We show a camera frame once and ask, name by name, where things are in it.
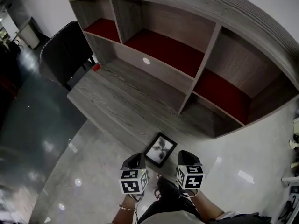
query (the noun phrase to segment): curved shelf top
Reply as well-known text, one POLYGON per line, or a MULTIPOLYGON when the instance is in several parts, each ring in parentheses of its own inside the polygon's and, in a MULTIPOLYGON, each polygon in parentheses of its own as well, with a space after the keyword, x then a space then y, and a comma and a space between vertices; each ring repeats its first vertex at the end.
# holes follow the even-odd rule
POLYGON ((274 19, 246 0, 143 0, 176 7, 232 30, 271 59, 299 90, 299 45, 274 19))

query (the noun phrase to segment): white tile floor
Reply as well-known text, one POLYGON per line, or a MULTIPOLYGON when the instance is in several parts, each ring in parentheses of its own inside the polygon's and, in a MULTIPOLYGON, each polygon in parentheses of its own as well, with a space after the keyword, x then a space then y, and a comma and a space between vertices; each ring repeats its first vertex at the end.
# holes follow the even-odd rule
MULTIPOLYGON (((280 179, 289 172, 293 161, 294 152, 288 147, 288 140, 292 139, 296 108, 293 102, 246 129, 216 140, 205 140, 204 144, 199 142, 198 151, 205 154, 204 160, 210 157, 214 163, 202 191, 225 211, 273 216, 284 190, 280 179)), ((82 129, 90 129, 90 126, 88 121, 82 129)), ((85 133, 82 129, 79 136, 85 133)), ((78 147, 79 140, 75 136, 73 145, 53 171, 53 175, 60 175, 55 188, 52 184, 44 188, 43 193, 47 194, 44 194, 44 212, 38 217, 41 222, 49 217, 51 223, 107 223, 118 210, 123 198, 118 171, 131 154, 99 130, 82 149, 78 147), (74 157, 64 160, 72 151, 74 157), (63 171, 63 163, 68 163, 67 171, 63 171), (81 186, 76 186, 77 178, 82 180, 81 186)), ((139 216, 155 200, 152 190, 156 177, 153 172, 149 175, 151 180, 139 204, 139 216)))

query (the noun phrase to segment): gold bracelet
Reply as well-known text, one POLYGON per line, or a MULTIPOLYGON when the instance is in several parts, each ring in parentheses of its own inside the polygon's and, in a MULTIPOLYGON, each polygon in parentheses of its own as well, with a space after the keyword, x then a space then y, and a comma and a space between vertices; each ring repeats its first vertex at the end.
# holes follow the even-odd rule
POLYGON ((123 210, 126 210, 126 211, 135 211, 136 210, 136 208, 134 208, 134 209, 130 209, 130 208, 125 208, 125 207, 123 207, 122 205, 118 205, 121 209, 123 209, 123 210))

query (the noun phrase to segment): red shelf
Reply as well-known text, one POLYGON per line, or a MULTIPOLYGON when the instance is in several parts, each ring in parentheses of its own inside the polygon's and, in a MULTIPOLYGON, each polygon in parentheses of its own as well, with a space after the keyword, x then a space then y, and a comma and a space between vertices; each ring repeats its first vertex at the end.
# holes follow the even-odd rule
POLYGON ((113 20, 100 18, 84 31, 120 43, 116 25, 113 20))
POLYGON ((204 53, 164 35, 142 29, 125 45, 195 77, 204 53))
POLYGON ((251 98, 227 80, 204 69, 193 91, 246 124, 251 98))

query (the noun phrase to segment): chair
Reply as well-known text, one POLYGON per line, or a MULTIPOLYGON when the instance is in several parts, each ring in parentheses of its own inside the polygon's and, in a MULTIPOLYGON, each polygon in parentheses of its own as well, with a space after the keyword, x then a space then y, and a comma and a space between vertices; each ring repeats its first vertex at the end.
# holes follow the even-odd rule
POLYGON ((44 45, 40 54, 40 74, 70 91, 67 82, 80 67, 86 70, 84 63, 88 59, 95 64, 92 55, 78 22, 72 21, 44 45))

